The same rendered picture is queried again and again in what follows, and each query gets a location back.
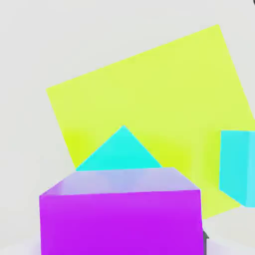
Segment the large yellow box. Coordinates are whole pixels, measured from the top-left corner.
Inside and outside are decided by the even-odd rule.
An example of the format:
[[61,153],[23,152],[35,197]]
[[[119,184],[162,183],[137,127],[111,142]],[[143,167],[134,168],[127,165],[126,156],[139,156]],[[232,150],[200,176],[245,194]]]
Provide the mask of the large yellow box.
[[126,126],[201,189],[204,219],[239,206],[219,190],[220,132],[255,119],[218,25],[46,92],[75,166]]

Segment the small purple cube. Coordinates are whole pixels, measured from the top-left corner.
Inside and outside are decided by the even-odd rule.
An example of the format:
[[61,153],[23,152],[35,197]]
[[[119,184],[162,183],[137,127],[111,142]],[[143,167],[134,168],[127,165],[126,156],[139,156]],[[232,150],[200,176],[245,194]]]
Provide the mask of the small purple cube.
[[39,207],[41,255],[204,255],[200,189],[174,168],[76,171]]

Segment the small cyan cube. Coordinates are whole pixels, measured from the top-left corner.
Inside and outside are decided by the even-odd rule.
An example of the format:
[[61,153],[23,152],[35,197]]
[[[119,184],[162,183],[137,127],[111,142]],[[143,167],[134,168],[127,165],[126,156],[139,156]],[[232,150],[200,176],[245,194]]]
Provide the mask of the small cyan cube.
[[160,163],[126,126],[120,127],[77,171],[159,168]]
[[255,130],[224,130],[220,142],[220,190],[255,208]]

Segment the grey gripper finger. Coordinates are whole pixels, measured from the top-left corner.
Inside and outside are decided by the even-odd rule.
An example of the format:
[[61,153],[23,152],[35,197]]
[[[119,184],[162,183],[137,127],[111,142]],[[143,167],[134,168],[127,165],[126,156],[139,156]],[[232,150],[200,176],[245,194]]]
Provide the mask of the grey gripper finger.
[[204,252],[204,255],[207,255],[207,239],[209,239],[209,236],[203,230],[203,252]]

